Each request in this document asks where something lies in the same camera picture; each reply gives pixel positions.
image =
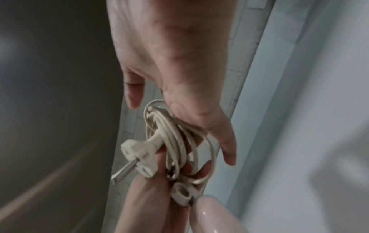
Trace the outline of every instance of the white wall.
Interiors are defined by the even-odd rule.
[[[285,75],[309,72],[308,82],[241,218],[251,233],[369,232],[368,12],[367,0],[332,0],[295,48]]]

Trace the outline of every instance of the white cable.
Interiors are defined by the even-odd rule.
[[[168,171],[173,171],[172,176],[168,174],[170,180],[180,179],[195,185],[205,183],[213,175],[215,169],[216,154],[213,145],[204,133],[172,117],[165,108],[160,107],[160,105],[163,104],[165,103],[162,100],[153,100],[145,107],[143,117],[146,122],[146,138],[149,140],[156,131],[159,132],[167,149],[166,168]],[[190,156],[187,155],[185,141],[181,132],[187,139],[192,150],[193,161],[191,161]],[[193,179],[190,177],[198,171],[198,152],[191,133],[202,137],[210,150],[212,162],[211,169],[209,173],[201,179]],[[183,168],[187,162],[191,163],[191,172],[189,174],[181,174],[180,169]]]

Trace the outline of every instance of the floor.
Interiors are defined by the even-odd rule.
[[[221,107],[229,118],[236,107],[246,75],[268,21],[273,2],[273,0],[261,0],[255,4],[254,0],[240,0],[238,3],[229,37],[227,72],[221,99]],[[132,138],[136,140],[146,139],[143,109],[153,99],[161,99],[161,91],[153,83],[148,82],[145,86],[144,98],[139,109],[127,109],[123,100],[112,174],[127,162],[120,151],[120,144]],[[219,150],[216,141],[212,137],[209,137],[209,139],[216,146],[216,149]],[[205,145],[200,145],[199,154],[201,155],[199,162],[204,164],[209,159],[209,152]],[[136,174],[137,172],[133,171],[118,186],[110,185],[103,233],[114,232],[129,185]]]

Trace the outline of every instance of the power cord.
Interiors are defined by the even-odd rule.
[[[167,177],[169,180],[175,181],[171,190],[171,196],[178,204],[186,206],[200,196],[193,185],[203,184],[213,175],[216,154],[213,145],[204,133],[174,118],[163,106],[165,106],[165,103],[162,100],[153,100],[147,104],[143,113],[146,122],[147,141],[140,142],[130,139],[121,145],[121,150],[129,163],[114,174],[111,180],[116,185],[134,168],[145,177],[151,178],[158,170],[155,154],[164,144],[167,149]],[[198,171],[197,146],[191,133],[203,138],[210,150],[211,170],[201,179],[191,178]],[[191,148],[192,159],[186,152],[183,136]],[[191,164],[191,172],[189,174],[181,173],[181,168],[188,162]]]

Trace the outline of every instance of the human hand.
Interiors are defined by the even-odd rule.
[[[236,164],[236,139],[220,107],[236,0],[107,0],[128,107],[138,108],[145,79],[173,114],[211,134]]]
[[[128,191],[115,233],[184,233],[190,207],[179,206],[170,195],[172,181],[166,177],[166,154],[156,155],[158,172],[150,179],[138,175]],[[211,169],[208,161],[193,176],[205,177]],[[183,173],[191,171],[189,164]]]

